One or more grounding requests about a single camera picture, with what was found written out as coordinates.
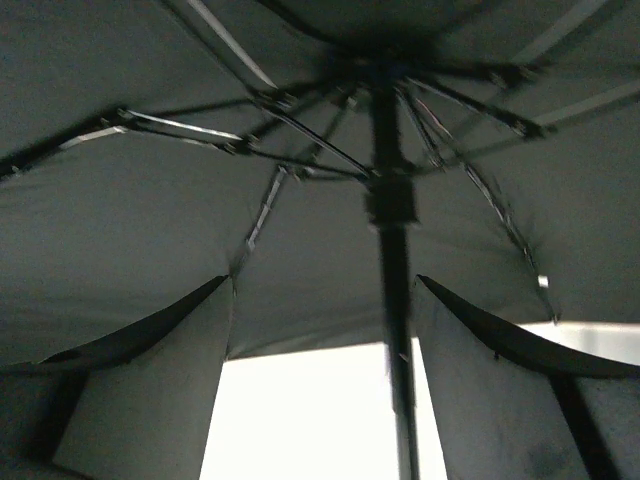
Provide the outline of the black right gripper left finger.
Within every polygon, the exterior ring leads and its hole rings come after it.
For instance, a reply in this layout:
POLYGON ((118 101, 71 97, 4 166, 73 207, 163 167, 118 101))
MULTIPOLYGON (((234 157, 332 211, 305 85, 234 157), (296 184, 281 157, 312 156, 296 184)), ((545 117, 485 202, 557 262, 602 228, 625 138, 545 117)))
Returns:
POLYGON ((1 365, 5 479, 196 479, 234 306, 215 277, 93 341, 1 365))

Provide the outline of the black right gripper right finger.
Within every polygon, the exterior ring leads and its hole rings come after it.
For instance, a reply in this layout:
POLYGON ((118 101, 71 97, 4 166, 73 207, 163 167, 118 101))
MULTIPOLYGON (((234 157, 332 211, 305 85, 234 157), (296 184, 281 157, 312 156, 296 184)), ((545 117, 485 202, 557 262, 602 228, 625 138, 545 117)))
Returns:
POLYGON ((635 479, 639 369, 572 349, 420 275, 414 325, 451 479, 635 479))

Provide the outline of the beige and black folding umbrella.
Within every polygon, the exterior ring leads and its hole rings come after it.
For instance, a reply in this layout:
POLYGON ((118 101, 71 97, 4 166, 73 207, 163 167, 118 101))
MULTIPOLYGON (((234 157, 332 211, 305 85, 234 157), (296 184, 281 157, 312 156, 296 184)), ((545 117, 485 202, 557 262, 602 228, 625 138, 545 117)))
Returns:
POLYGON ((420 275, 638 325, 637 2, 2 3, 1 365, 226 276, 224 364, 384 345, 423 479, 420 275))

